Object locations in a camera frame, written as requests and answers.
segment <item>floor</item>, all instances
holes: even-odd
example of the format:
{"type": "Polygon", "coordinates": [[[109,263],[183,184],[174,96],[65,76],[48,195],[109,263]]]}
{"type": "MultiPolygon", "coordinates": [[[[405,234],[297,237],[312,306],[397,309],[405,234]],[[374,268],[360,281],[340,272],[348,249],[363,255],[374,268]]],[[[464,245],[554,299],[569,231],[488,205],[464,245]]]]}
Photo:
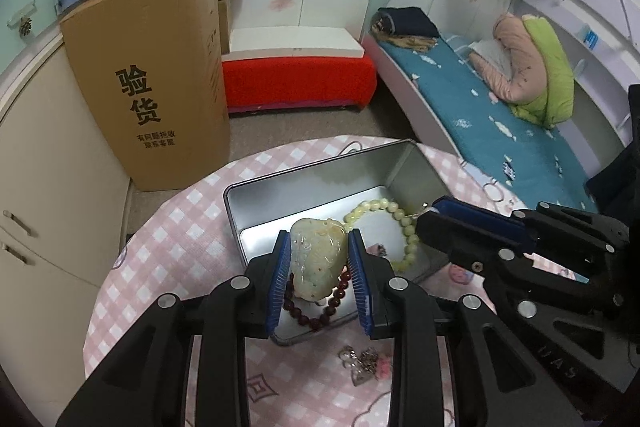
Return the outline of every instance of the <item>floor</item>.
{"type": "MultiPolygon", "coordinates": [[[[358,134],[413,138],[414,132],[400,106],[386,86],[378,89],[363,110],[355,108],[305,109],[238,115],[230,118],[229,160],[298,140],[358,134]]],[[[134,192],[127,221],[127,233],[135,233],[166,200],[180,190],[134,192]]]]}

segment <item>round table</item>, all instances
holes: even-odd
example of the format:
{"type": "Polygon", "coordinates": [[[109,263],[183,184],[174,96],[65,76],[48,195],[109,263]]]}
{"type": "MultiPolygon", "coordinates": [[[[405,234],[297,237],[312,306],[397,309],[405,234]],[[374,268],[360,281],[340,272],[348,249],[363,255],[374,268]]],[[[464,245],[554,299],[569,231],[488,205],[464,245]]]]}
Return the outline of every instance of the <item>round table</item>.
{"type": "MultiPolygon", "coordinates": [[[[84,343],[86,374],[94,370],[158,296],[174,293],[186,299],[206,295],[219,283],[244,271],[223,203],[223,191],[228,185],[393,141],[337,136],[275,147],[231,162],[165,202],[131,238],[98,293],[84,343]]],[[[461,158],[424,145],[420,149],[456,198],[507,216],[515,208],[526,208],[507,188],[461,158]]],[[[536,266],[561,272],[561,267],[540,257],[536,257],[536,266]]],[[[421,286],[432,295],[449,299],[475,293],[490,304],[482,289],[482,278],[459,267],[446,266],[421,286]]],[[[290,347],[247,339],[252,426],[386,426],[390,380],[372,380],[354,387],[350,372],[337,357],[345,345],[353,346],[357,352],[374,346],[380,353],[392,354],[391,341],[370,341],[358,321],[290,347]]],[[[187,420],[193,418],[194,412],[198,350],[196,339],[187,420]]],[[[444,344],[441,361],[445,420],[446,425],[453,425],[444,344]]]]}

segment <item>white shelf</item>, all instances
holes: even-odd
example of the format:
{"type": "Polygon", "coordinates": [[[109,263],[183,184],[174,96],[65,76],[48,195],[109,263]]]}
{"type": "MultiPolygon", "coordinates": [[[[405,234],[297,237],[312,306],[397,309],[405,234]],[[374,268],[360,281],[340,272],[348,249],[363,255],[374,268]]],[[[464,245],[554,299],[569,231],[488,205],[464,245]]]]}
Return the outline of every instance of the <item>white shelf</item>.
{"type": "Polygon", "coordinates": [[[364,50],[344,28],[268,26],[231,32],[228,60],[268,57],[362,58],[364,50]]]}

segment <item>pink pillow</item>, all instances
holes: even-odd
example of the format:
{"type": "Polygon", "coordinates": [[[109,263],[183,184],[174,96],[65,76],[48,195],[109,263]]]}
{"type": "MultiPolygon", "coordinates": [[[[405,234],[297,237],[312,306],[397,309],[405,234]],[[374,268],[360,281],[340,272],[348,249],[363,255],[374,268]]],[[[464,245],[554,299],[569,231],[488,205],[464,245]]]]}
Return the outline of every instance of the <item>pink pillow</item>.
{"type": "Polygon", "coordinates": [[[513,78],[509,80],[474,52],[469,54],[473,67],[501,100],[511,103],[535,100],[546,88],[545,63],[522,20],[510,13],[500,15],[494,26],[494,37],[511,54],[513,78]]]}

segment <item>cardboard box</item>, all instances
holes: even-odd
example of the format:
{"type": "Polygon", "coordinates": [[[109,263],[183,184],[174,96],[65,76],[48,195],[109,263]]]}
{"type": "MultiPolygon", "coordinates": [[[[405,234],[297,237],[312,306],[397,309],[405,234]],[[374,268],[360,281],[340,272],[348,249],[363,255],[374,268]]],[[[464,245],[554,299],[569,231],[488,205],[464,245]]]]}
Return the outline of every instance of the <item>cardboard box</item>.
{"type": "Polygon", "coordinates": [[[229,10],[231,0],[218,1],[218,18],[220,19],[220,52],[223,55],[229,52],[229,39],[231,38],[231,13],[229,10]]]}
{"type": "Polygon", "coordinates": [[[88,0],[60,27],[95,121],[139,190],[186,188],[228,161],[218,0],[88,0]]]}

